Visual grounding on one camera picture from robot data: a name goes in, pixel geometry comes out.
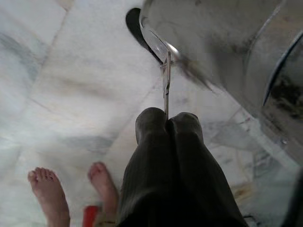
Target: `marble floor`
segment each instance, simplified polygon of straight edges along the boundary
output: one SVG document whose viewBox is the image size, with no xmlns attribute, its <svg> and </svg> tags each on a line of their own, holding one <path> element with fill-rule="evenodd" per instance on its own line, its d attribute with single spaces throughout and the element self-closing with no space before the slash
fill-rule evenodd
<svg viewBox="0 0 303 227">
<path fill-rule="evenodd" d="M 1 129 L 0 226 L 45 226 L 27 182 L 27 172 L 36 166 L 58 174 L 71 226 L 81 226 L 85 206 L 101 203 L 86 177 L 92 162 L 105 162 L 120 188 L 136 147 L 137 115 L 164 104 L 159 65 L 125 25 L 126 12 L 141 5 L 141 0 L 75 0 L 26 97 L 26 107 Z M 264 226 L 278 225 L 291 196 L 296 164 L 268 152 L 262 135 L 249 130 L 255 121 L 229 94 L 198 87 L 175 67 L 170 114 L 184 111 L 199 117 L 205 143 L 243 214 Z M 254 196 L 259 200 L 251 202 Z M 278 208 L 277 197 L 283 204 Z"/>
</svg>

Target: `white marble tile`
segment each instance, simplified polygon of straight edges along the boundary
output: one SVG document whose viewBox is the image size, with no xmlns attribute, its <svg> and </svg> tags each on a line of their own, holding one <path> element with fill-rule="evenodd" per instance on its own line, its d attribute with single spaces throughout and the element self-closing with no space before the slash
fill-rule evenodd
<svg viewBox="0 0 303 227">
<path fill-rule="evenodd" d="M 270 156 L 277 160 L 288 171 L 296 174 L 300 167 L 286 152 L 267 137 L 261 130 L 259 121 L 244 109 L 240 109 L 232 119 L 237 122 Z"/>
<path fill-rule="evenodd" d="M 62 8 L 64 8 L 66 11 L 68 11 L 72 5 L 74 0 L 55 0 L 59 6 L 61 6 Z"/>
<path fill-rule="evenodd" d="M 20 155 L 20 145 L 10 145 L 6 148 L 0 147 L 0 181 L 12 177 L 12 169 L 16 167 L 17 160 Z"/>
<path fill-rule="evenodd" d="M 0 204 L 0 215 L 12 217 L 16 220 L 45 223 L 45 217 L 40 209 L 38 201 L 31 192 L 28 182 L 11 180 L 6 187 L 1 189 L 5 194 Z"/>
<path fill-rule="evenodd" d="M 0 9 L 0 134 L 14 131 L 48 46 Z"/>
<path fill-rule="evenodd" d="M 297 175 L 273 160 L 253 182 L 253 194 L 241 204 L 243 214 L 253 214 L 263 226 L 281 226 L 294 192 Z"/>
<path fill-rule="evenodd" d="M 7 48 L 10 47 L 12 50 L 14 48 L 24 50 L 24 52 L 29 53 L 30 57 L 34 57 L 38 63 L 44 62 L 49 45 L 43 43 L 37 38 L 37 36 L 35 36 L 35 34 L 33 34 L 26 27 L 22 26 L 11 15 L 5 11 L 2 11 L 1 9 L 0 21 L 0 34 L 2 37 L 2 42 L 6 41 L 5 37 L 7 36 L 12 39 L 11 42 L 16 42 L 7 43 Z"/>
<path fill-rule="evenodd" d="M 28 219 L 16 218 L 14 214 L 0 214 L 0 226 L 10 227 L 45 227 L 45 223 L 37 223 Z"/>
<path fill-rule="evenodd" d="M 262 149 L 258 142 L 241 127 L 241 123 L 229 121 L 220 132 L 212 138 L 213 143 L 232 148 L 256 151 Z"/>
<path fill-rule="evenodd" d="M 110 4 L 75 2 L 31 94 L 45 109 L 31 105 L 33 121 L 65 136 L 116 137 L 160 78 L 126 28 L 128 6 Z"/>
<path fill-rule="evenodd" d="M 225 146 L 210 148 L 209 151 L 222 168 L 230 187 L 253 181 L 252 152 Z"/>
<path fill-rule="evenodd" d="M 66 12 L 53 0 L 0 0 L 0 8 L 48 45 L 59 31 Z"/>
</svg>

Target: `bare foot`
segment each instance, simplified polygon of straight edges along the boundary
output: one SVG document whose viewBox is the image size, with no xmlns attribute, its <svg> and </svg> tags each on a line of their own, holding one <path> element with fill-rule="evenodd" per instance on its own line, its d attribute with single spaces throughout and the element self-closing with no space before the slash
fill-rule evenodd
<svg viewBox="0 0 303 227">
<path fill-rule="evenodd" d="M 103 201 L 103 211 L 107 214 L 116 214 L 119 196 L 106 166 L 101 162 L 94 163 L 88 177 Z"/>
<path fill-rule="evenodd" d="M 28 173 L 28 181 L 46 216 L 48 227 L 69 227 L 68 205 L 55 173 L 48 169 L 36 168 Z"/>
</svg>

